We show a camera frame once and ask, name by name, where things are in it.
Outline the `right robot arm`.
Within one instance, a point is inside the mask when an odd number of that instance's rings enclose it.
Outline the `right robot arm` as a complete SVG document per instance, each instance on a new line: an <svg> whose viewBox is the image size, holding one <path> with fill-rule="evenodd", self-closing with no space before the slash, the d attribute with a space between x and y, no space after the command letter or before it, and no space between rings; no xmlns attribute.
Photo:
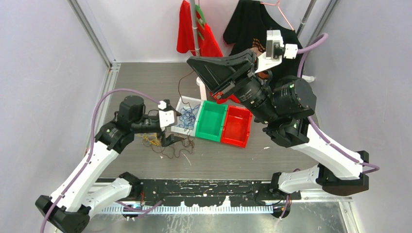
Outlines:
<svg viewBox="0 0 412 233"><path fill-rule="evenodd" d="M228 57L187 60L205 86L218 98L234 95L264 124L263 131L277 145L299 151L317 161L314 167L273 174L270 193L275 199L301 190L320 188L336 196L369 189L364 170L369 154L351 151L325 135L313 122L316 96L309 83L290 75L262 83L257 74L281 64L281 56L257 56L251 50Z"/></svg>

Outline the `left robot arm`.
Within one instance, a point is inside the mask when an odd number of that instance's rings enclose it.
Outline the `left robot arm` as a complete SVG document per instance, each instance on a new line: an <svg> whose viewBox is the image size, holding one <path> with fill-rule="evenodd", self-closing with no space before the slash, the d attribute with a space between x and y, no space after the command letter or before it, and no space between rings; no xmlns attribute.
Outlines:
<svg viewBox="0 0 412 233"><path fill-rule="evenodd" d="M177 124L179 113L169 100L162 100L156 115L145 112L144 99L127 96L115 117L96 134L90 149L65 182L49 196L35 202L45 219L63 233L81 233L102 209L121 199L137 200L143 192L141 180L129 172L90 194L102 172L134 141L138 133L155 133L162 146L177 142L165 129Z"/></svg>

